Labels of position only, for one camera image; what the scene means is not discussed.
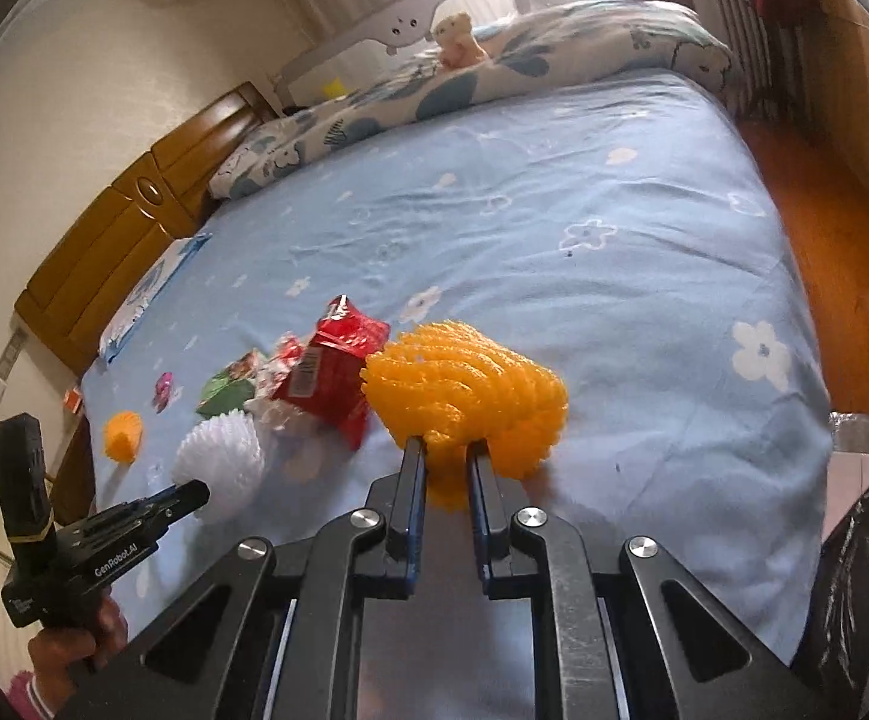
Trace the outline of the person's left hand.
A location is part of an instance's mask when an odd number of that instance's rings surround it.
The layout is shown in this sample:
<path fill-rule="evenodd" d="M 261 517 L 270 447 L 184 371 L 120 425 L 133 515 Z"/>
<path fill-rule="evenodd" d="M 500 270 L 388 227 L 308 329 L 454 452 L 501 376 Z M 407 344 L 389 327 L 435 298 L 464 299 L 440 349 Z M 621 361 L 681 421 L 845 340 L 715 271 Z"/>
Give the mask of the person's left hand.
<path fill-rule="evenodd" d="M 89 661 L 105 667 L 127 644 L 128 626 L 109 593 L 103 594 L 96 619 L 87 629 L 42 629 L 29 642 L 32 692 L 37 705 L 53 717 L 75 694 L 68 668 Z"/>

